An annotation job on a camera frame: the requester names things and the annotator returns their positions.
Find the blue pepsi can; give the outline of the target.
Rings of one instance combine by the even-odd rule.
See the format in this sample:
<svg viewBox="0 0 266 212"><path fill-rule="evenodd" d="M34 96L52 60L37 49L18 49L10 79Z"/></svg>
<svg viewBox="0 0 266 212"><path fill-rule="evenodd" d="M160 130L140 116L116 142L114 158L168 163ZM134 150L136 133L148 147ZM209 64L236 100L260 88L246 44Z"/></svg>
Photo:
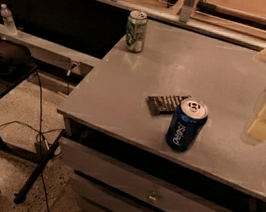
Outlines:
<svg viewBox="0 0 266 212"><path fill-rule="evenodd" d="M171 118L166 143L175 151L187 151L208 120L208 107L202 101L187 98L181 101Z"/></svg>

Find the green soda can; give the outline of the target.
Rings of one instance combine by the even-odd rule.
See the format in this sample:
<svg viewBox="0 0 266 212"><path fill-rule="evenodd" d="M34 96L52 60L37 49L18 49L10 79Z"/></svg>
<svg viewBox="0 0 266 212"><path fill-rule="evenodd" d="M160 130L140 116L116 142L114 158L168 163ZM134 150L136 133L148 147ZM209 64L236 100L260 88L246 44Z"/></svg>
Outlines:
<svg viewBox="0 0 266 212"><path fill-rule="evenodd" d="M132 11L127 18L126 24L126 45L130 52L141 52L146 37L147 31L147 14L143 11Z"/></svg>

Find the dark snack bar wrapper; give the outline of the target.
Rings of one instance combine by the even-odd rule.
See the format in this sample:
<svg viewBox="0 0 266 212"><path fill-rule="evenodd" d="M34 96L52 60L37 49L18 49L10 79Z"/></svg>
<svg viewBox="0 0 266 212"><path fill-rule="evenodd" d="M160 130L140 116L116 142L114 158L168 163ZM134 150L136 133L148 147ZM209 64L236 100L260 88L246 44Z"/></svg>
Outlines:
<svg viewBox="0 0 266 212"><path fill-rule="evenodd" d="M179 96L179 95L164 95L164 96L149 96L147 98L147 105L149 108L149 112L153 116L158 116L162 114L170 114L175 112L176 107L180 105L181 101L187 99L187 96Z"/></svg>

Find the top grey drawer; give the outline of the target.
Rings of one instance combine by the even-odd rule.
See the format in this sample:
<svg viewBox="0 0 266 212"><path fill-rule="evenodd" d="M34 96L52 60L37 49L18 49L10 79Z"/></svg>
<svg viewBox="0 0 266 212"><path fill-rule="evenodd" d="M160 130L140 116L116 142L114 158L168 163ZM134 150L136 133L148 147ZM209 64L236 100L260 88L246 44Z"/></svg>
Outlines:
<svg viewBox="0 0 266 212"><path fill-rule="evenodd" d="M73 140L59 146L71 168L164 212L231 212Z"/></svg>

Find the grey ledge shelf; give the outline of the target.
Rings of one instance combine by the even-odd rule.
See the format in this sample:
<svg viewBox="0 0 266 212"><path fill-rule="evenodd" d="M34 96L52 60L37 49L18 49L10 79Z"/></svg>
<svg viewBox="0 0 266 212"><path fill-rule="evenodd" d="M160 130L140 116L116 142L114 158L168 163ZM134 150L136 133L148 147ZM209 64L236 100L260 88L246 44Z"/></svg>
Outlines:
<svg viewBox="0 0 266 212"><path fill-rule="evenodd" d="M8 41L25 45L38 61L49 63L60 69L72 70L78 75L87 75L91 69L100 63L98 58L91 55L74 51L25 32L20 31L16 35L9 35L8 29L3 24L0 24L0 36L8 39Z"/></svg>

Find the black device on side table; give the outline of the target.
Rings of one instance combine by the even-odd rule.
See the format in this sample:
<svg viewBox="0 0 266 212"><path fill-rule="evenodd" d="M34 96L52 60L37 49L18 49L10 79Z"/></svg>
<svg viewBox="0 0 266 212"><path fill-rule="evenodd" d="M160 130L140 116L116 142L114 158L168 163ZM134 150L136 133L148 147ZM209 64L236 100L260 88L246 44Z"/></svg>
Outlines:
<svg viewBox="0 0 266 212"><path fill-rule="evenodd" d="M0 38L0 76L11 76L22 65L31 63L33 57L26 46Z"/></svg>

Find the clear plastic water bottle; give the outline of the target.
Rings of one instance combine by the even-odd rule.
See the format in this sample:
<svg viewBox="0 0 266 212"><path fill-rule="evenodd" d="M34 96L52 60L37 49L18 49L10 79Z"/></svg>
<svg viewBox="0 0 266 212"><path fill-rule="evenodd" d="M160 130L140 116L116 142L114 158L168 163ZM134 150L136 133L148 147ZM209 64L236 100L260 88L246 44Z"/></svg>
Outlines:
<svg viewBox="0 0 266 212"><path fill-rule="evenodd" d="M18 31L16 29L16 25L14 22L14 18L12 16L12 12L5 3L3 3L0 7L0 15L2 16L2 20L6 29L8 30L9 35L17 35Z"/></svg>

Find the black side table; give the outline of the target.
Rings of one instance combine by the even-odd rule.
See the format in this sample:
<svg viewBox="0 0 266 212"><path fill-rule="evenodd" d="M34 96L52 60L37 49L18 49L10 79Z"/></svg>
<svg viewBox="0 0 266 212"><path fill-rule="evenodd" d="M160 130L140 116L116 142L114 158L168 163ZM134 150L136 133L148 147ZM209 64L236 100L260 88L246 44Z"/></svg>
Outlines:
<svg viewBox="0 0 266 212"><path fill-rule="evenodd" d="M37 79L39 81L38 84L41 84L37 65L31 63L25 66L22 65L20 68L14 71L12 76L8 76L7 79L0 79L0 99L5 97L10 91L19 86L20 83L25 81L34 73L36 73L37 75ZM25 150L24 148L12 145L10 143L6 143L0 136L1 151L37 164L37 167L35 167L33 172L30 174L30 177L25 182L25 185L23 185L19 192L14 196L15 204L21 204L25 201L25 197L27 196L28 191L30 191L31 187L38 179L38 176L41 176L46 164L54 156L54 152L57 150L57 147L59 145L59 139L63 134L65 134L65 130L60 129L57 138L48 145L45 139L46 137L43 135L42 130L39 129L36 153L30 152L29 150Z"/></svg>

